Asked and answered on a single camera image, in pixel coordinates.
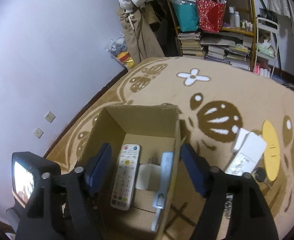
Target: white metal rack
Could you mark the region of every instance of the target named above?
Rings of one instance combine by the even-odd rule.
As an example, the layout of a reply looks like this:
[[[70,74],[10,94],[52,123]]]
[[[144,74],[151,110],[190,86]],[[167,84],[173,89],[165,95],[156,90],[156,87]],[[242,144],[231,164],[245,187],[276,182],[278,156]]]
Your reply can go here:
[[[273,24],[273,25],[275,25],[276,26],[276,28],[273,28],[273,27],[270,27],[270,26],[267,26],[267,25],[265,25],[265,24],[263,24],[262,22],[269,22],[269,23],[271,23],[271,24]],[[256,57],[255,57],[255,65],[254,66],[256,66],[256,63],[257,63],[257,57],[262,57],[262,58],[264,58],[264,59],[268,59],[268,60],[274,60],[274,64],[273,64],[273,70],[272,70],[272,73],[271,73],[271,75],[270,75],[270,78],[272,78],[272,76],[273,76],[273,74],[274,74],[274,69],[275,69],[275,63],[276,63],[276,59],[277,59],[277,52],[278,52],[278,41],[279,41],[279,26],[278,26],[278,24],[276,23],[276,22],[273,22],[273,21],[271,21],[271,20],[269,20],[269,19],[266,19],[266,18],[262,18],[262,17],[257,17],[257,19],[256,19],[256,26],[257,26],[257,31],[256,31],[256,34],[257,34],[257,39],[256,39],[256,42],[258,43],[258,33],[259,33],[259,29],[261,29],[261,30],[265,30],[265,31],[268,31],[268,32],[270,32],[271,34],[272,33],[275,33],[277,36],[277,42],[276,42],[276,49],[275,49],[275,55],[274,55],[274,57],[271,57],[271,56],[269,56],[269,55],[266,55],[266,54],[264,54],[264,53],[262,53],[262,52],[259,52],[258,51],[258,46],[257,46],[257,44],[256,44]]]

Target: cardboard box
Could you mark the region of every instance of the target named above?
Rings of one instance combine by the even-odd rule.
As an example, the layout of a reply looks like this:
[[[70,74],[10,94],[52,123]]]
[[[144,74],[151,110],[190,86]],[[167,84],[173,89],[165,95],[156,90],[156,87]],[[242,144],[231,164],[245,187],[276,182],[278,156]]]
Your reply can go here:
[[[112,148],[110,170],[101,187],[97,204],[106,227],[102,232],[104,239],[161,239],[173,198],[180,154],[178,108],[172,105],[103,108],[78,165],[85,165],[87,160],[98,152],[103,143],[109,143]],[[121,211],[110,206],[119,152],[124,144],[141,146],[140,164],[148,163],[151,157],[157,158],[157,164],[160,164],[163,152],[174,152],[170,187],[165,209],[160,214],[157,232],[151,231],[151,223],[156,212],[152,206],[154,192],[135,189],[128,211]]]

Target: white flower pattern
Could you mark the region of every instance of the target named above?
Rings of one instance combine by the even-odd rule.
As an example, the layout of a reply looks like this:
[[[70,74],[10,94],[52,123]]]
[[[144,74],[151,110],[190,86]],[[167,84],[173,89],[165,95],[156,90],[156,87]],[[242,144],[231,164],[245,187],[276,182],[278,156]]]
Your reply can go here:
[[[186,78],[185,86],[193,85],[196,81],[210,81],[210,77],[198,75],[199,69],[193,68],[190,73],[181,72],[177,76],[181,78]]]

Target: power socket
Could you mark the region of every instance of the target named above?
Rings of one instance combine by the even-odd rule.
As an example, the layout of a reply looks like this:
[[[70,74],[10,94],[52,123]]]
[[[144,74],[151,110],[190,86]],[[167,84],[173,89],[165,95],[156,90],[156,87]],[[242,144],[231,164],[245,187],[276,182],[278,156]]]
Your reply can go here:
[[[34,131],[34,135],[40,139],[40,137],[43,135],[43,131],[37,127],[37,129]]]
[[[46,114],[46,116],[45,116],[45,119],[48,121],[48,122],[50,122],[50,123],[52,123],[52,121],[54,120],[56,118],[56,116],[52,113],[52,112],[48,112],[48,114]]]

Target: beige blanket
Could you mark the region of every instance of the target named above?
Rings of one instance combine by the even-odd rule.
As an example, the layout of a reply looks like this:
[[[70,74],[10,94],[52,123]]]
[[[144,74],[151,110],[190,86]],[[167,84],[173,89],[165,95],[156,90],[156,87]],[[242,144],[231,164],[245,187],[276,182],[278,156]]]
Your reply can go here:
[[[63,172],[72,170],[104,106],[164,103],[179,106],[182,138],[221,169],[232,158],[231,143],[240,127],[259,134],[265,120],[272,123],[281,148],[281,168],[272,189],[263,183],[260,188],[283,238],[294,225],[294,92],[261,76],[200,59],[145,60],[81,116],[48,159],[59,163]],[[181,161],[163,239],[189,239],[204,203]]]

